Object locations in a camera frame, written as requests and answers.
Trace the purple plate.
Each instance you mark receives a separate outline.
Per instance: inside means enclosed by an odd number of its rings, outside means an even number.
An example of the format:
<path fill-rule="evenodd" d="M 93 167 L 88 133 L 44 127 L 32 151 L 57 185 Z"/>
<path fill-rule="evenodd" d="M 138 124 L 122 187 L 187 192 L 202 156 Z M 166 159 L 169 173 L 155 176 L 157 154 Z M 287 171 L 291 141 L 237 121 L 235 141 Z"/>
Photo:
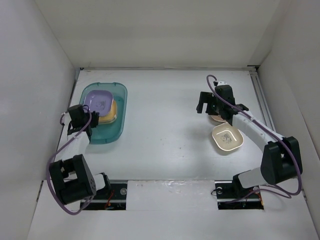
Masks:
<path fill-rule="evenodd" d="M 83 104 L 87 105 L 91 112 L 104 117 L 111 111 L 113 99 L 113 94 L 108 90 L 92 90 L 85 96 Z"/>

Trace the beige plate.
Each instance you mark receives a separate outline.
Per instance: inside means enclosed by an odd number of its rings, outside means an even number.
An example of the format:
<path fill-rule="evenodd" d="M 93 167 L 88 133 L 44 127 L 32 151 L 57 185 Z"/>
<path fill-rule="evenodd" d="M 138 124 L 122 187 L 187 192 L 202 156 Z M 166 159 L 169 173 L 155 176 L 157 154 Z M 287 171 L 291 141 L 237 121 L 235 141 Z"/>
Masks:
<path fill-rule="evenodd" d="M 211 132 L 217 147 L 224 152 L 232 152 L 240 148 L 244 143 L 242 133 L 229 123 L 215 126 Z"/>

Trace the yellow plate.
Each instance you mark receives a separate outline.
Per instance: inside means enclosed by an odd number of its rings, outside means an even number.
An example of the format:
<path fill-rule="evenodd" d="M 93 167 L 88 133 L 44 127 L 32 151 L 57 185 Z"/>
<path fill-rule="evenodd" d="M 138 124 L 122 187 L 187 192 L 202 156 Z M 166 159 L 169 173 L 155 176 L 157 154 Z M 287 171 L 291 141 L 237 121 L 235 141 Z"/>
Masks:
<path fill-rule="evenodd" d="M 105 116 L 100 116 L 98 123 L 102 124 L 111 124 L 117 119 L 117 103 L 113 100 L 110 111 Z"/>

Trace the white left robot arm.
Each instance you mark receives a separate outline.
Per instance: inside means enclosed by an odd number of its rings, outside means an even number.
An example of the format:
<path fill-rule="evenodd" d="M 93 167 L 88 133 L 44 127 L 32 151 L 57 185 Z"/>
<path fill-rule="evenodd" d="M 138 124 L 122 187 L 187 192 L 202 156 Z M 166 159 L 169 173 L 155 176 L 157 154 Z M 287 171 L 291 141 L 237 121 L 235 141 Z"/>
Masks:
<path fill-rule="evenodd" d="M 93 128 L 99 123 L 99 113 L 88 105 L 73 105 L 62 114 L 60 124 L 67 127 L 67 142 L 48 160 L 46 178 L 50 191 L 61 206 L 98 195 L 107 198 L 112 187 L 108 176 L 96 175 L 85 160 L 85 151 L 91 143 Z"/>

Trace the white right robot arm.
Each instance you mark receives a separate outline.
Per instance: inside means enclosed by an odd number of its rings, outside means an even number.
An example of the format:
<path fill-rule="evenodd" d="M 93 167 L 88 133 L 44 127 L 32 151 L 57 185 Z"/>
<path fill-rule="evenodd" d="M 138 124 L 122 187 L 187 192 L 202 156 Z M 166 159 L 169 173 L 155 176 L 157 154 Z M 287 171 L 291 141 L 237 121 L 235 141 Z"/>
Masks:
<path fill-rule="evenodd" d="M 254 187 L 285 198 L 301 192 L 303 166 L 298 140 L 274 132 L 257 120 L 244 104 L 237 104 L 230 85 L 215 86 L 211 92 L 202 91 L 196 111 L 219 115 L 262 151 L 260 167 L 233 176 L 229 189 L 235 201 L 254 194 Z"/>

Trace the teal plastic bin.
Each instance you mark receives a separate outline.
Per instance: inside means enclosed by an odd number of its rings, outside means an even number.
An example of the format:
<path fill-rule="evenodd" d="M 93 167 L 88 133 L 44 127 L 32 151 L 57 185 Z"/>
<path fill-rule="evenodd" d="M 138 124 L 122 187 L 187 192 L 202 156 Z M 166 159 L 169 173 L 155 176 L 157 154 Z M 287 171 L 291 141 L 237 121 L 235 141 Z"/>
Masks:
<path fill-rule="evenodd" d="M 86 95 L 92 90 L 106 90 L 112 93 L 113 100 L 117 104 L 117 118 L 110 124 L 98 124 L 93 128 L 91 136 L 92 145 L 104 145 L 115 142 L 123 132 L 126 107 L 127 107 L 127 88 L 119 82 L 101 83 L 95 82 L 84 88 L 80 97 L 80 104 L 84 104 Z"/>

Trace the brown plate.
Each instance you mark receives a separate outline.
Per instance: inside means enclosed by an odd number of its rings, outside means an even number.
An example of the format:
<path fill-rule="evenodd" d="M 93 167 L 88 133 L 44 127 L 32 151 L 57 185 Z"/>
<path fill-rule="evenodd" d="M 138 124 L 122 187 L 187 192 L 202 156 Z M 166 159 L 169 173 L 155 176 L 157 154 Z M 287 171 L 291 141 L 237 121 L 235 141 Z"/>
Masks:
<path fill-rule="evenodd" d="M 226 123 L 227 121 L 222 119 L 219 115 L 211 115 L 212 120 L 219 122 L 219 123 Z"/>

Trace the aluminium rail right edge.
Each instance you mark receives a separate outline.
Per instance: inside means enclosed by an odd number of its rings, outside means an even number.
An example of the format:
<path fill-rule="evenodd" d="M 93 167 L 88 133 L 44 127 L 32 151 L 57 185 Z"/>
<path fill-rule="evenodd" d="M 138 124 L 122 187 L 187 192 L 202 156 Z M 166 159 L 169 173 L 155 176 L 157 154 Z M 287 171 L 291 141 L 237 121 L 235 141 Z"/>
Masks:
<path fill-rule="evenodd" d="M 251 78 L 251 82 L 255 91 L 255 95 L 259 104 L 263 122 L 267 127 L 272 129 L 273 131 L 276 131 L 276 128 L 272 119 L 272 115 L 269 110 L 269 106 L 267 104 L 267 100 L 260 82 L 260 78 L 258 74 L 259 67 L 257 65 L 248 65 L 247 67 L 248 67 L 249 76 Z"/>

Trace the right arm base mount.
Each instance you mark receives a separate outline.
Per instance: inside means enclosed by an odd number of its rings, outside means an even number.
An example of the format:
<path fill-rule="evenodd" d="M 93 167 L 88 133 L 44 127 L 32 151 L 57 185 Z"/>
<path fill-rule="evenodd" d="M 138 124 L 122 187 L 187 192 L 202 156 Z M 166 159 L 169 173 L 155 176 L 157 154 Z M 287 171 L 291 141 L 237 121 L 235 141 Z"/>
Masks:
<path fill-rule="evenodd" d="M 219 210 L 263 210 L 261 194 L 253 193 L 257 187 L 235 190 L 231 180 L 216 180 L 211 195 L 216 197 Z"/>

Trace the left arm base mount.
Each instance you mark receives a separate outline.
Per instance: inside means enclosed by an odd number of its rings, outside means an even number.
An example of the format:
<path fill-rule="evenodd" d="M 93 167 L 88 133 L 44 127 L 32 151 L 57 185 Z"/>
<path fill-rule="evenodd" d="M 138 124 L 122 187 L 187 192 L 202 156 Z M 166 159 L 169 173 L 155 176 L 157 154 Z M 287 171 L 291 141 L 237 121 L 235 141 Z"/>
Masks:
<path fill-rule="evenodd" d="M 99 190 L 85 211 L 125 211 L 127 207 L 127 181 L 112 181 L 111 190 Z"/>

